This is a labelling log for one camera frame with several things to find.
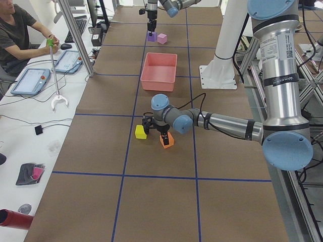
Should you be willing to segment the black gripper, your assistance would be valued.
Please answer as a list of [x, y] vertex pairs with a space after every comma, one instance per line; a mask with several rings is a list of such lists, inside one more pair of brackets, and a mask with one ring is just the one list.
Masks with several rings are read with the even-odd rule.
[[170, 129], [170, 125], [165, 122], [155, 120], [154, 126], [159, 132], [161, 132], [161, 135], [160, 135], [161, 143], [164, 146], [167, 146], [169, 144], [168, 130]]
[[149, 35], [152, 36], [153, 32], [156, 29], [156, 19], [149, 18], [149, 21], [147, 23], [147, 31], [149, 32]]

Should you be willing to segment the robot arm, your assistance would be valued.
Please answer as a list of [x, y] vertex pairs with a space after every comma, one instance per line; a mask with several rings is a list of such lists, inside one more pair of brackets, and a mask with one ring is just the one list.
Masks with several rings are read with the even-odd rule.
[[147, 1], [145, 8], [141, 9], [141, 14], [147, 12], [148, 23], [147, 23], [147, 33], [149, 36], [152, 36], [153, 32], [156, 29], [157, 25], [157, 9], [158, 3], [162, 5], [166, 13], [172, 18], [174, 17], [179, 10], [190, 7], [191, 5], [198, 4], [200, 0], [150, 0]]
[[174, 107], [164, 94], [151, 100], [152, 116], [145, 129], [163, 135], [170, 128], [183, 134], [197, 126], [233, 138], [262, 145], [267, 163], [281, 170], [295, 171], [313, 157], [309, 122], [301, 114], [299, 76], [294, 33], [299, 25], [298, 1], [229, 1], [214, 57], [200, 68], [204, 89], [231, 89], [234, 85], [233, 60], [248, 21], [259, 41], [260, 61], [267, 117], [259, 123], [199, 108]]

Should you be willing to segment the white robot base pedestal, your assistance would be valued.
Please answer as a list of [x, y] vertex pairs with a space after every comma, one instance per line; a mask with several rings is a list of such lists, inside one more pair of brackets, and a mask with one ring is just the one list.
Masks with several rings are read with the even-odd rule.
[[228, 1], [213, 60], [199, 67], [203, 89], [237, 88], [233, 57], [249, 18], [247, 14], [247, 0]]

